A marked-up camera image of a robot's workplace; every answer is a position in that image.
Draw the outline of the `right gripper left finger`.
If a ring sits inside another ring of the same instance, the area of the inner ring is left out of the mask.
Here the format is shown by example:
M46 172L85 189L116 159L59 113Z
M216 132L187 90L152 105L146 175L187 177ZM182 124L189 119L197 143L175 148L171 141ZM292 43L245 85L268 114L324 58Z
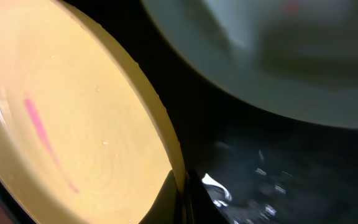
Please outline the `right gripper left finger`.
M164 180L153 205L139 224L178 223L177 197L177 183L171 170Z

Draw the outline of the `yellow plate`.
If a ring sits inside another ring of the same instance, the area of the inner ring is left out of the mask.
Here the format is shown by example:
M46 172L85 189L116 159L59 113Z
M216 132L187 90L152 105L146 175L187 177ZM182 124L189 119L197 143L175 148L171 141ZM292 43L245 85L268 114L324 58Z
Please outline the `yellow plate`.
M62 1L0 1L0 182L36 223L139 223L186 172L167 111L103 27Z

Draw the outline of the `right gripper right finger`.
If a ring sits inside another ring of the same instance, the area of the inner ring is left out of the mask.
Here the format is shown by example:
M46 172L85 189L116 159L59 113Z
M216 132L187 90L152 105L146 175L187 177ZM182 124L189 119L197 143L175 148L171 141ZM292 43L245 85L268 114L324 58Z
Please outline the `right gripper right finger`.
M194 170L186 173L185 204L187 223L228 224Z

